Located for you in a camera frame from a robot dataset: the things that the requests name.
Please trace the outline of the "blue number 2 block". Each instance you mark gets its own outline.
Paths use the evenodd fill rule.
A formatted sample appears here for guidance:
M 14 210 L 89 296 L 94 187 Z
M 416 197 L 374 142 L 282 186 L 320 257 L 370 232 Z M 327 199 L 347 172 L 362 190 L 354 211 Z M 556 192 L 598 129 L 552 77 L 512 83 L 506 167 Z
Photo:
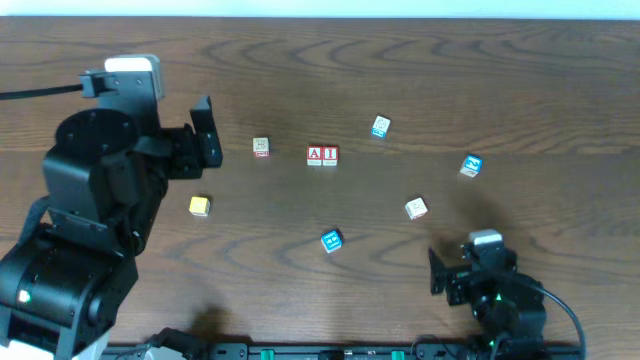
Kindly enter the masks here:
M 475 178 L 481 171 L 483 159 L 479 156 L 469 154 L 465 157 L 459 173 L 470 178 Z

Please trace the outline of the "red letter A block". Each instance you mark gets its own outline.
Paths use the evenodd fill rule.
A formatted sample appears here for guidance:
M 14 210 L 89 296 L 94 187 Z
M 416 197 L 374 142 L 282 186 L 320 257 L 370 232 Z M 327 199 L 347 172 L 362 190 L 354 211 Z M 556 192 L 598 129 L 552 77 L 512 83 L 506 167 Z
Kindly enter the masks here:
M 323 148 L 315 145 L 308 146 L 306 161 L 308 166 L 321 166 L 323 164 Z

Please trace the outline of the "red letter I block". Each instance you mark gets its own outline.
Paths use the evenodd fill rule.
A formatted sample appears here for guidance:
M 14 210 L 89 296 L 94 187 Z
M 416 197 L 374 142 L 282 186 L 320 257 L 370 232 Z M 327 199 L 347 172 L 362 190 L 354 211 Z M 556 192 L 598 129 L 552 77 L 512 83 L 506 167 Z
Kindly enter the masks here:
M 323 166 L 336 166 L 339 161 L 339 148 L 337 146 L 324 146 L 322 165 Z

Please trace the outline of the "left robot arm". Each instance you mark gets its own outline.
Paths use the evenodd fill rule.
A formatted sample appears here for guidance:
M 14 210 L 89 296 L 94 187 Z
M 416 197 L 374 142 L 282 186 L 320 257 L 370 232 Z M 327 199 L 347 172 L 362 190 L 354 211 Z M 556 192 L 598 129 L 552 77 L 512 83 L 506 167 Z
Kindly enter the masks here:
M 91 72 L 77 90 L 94 108 L 57 128 L 43 161 L 48 188 L 1 261 L 1 342 L 70 359 L 109 333 L 138 278 L 172 179 L 222 164 L 212 103 L 165 128 L 149 71 Z

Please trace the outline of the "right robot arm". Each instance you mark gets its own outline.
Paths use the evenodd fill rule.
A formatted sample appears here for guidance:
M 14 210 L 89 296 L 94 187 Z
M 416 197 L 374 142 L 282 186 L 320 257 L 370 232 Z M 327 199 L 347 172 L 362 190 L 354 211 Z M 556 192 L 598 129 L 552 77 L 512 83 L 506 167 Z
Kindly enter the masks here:
M 462 246 L 468 265 L 447 267 L 429 251 L 431 293 L 451 306 L 468 305 L 485 335 L 480 348 L 529 355 L 543 348 L 547 314 L 540 283 L 517 272 L 517 255 L 503 245 Z

